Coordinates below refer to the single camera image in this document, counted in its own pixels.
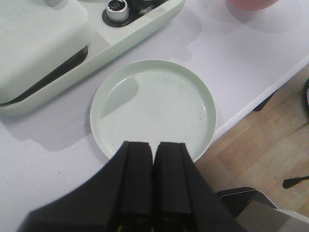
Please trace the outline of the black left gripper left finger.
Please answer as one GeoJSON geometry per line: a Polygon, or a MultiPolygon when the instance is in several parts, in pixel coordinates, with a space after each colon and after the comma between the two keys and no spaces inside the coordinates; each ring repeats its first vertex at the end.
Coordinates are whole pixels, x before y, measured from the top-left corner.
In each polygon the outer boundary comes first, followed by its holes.
{"type": "Polygon", "coordinates": [[[123,142],[93,177],[33,210],[19,232],[150,232],[153,157],[148,143],[123,142]]]}

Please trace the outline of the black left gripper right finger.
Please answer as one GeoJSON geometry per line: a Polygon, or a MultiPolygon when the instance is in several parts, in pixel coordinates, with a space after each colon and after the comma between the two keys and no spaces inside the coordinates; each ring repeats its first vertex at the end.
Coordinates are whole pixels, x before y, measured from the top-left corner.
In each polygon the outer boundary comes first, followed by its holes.
{"type": "Polygon", "coordinates": [[[154,190],[156,232],[245,231],[201,176],[184,143],[158,146],[154,190]]]}

